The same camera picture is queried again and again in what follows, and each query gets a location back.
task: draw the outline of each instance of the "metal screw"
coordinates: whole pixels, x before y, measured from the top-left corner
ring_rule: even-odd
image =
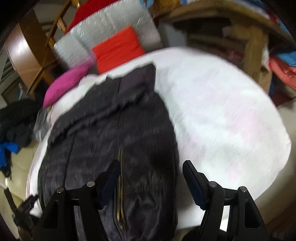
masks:
[[[93,187],[95,184],[96,184],[96,183],[95,183],[94,181],[90,181],[90,182],[88,182],[86,185],[87,185],[89,188],[91,188],[91,187]]]
[[[247,189],[246,187],[244,187],[244,186],[241,186],[241,187],[240,187],[240,190],[241,190],[242,192],[246,192],[246,191],[248,191],[248,189]]]
[[[210,181],[210,182],[209,182],[209,185],[210,185],[210,187],[212,187],[212,188],[217,187],[217,183],[216,183],[216,182],[213,182],[213,181]]]
[[[59,187],[58,189],[57,189],[57,193],[61,193],[61,192],[63,192],[65,189],[63,188],[63,187]]]

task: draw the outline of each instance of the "pink cushion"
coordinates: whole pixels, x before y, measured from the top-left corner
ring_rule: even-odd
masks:
[[[58,77],[46,91],[43,108],[54,104],[67,91],[72,89],[87,74],[90,67],[90,64],[83,64],[68,70]]]

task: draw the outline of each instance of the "jacket zipper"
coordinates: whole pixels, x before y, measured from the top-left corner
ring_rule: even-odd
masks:
[[[118,150],[117,160],[120,162],[120,175],[118,178],[118,190],[117,190],[117,210],[116,219],[118,225],[122,231],[125,231],[125,219],[123,213],[123,150]]]

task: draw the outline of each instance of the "folded red fabric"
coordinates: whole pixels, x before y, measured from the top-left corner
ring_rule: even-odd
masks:
[[[93,51],[100,74],[145,54],[131,26],[101,42]]]
[[[81,5],[77,10],[71,24],[67,27],[66,32],[69,32],[75,25],[86,19],[93,13],[101,10],[104,7],[116,2],[117,0],[89,0],[85,4]]]
[[[296,90],[296,67],[289,66],[276,56],[269,59],[269,67],[281,81]]]

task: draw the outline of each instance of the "black clothing pile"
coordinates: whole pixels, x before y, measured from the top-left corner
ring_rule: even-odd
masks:
[[[20,150],[30,144],[32,129],[41,105],[34,100],[24,99],[0,109],[0,143],[13,142]],[[6,166],[0,171],[6,177],[11,175],[11,153],[5,150]]]
[[[42,209],[58,187],[80,188],[121,164],[114,199],[99,211],[109,240],[171,240],[179,157],[166,107],[154,92],[150,64],[106,78],[55,123],[38,173]],[[79,240],[85,240],[79,208]]]

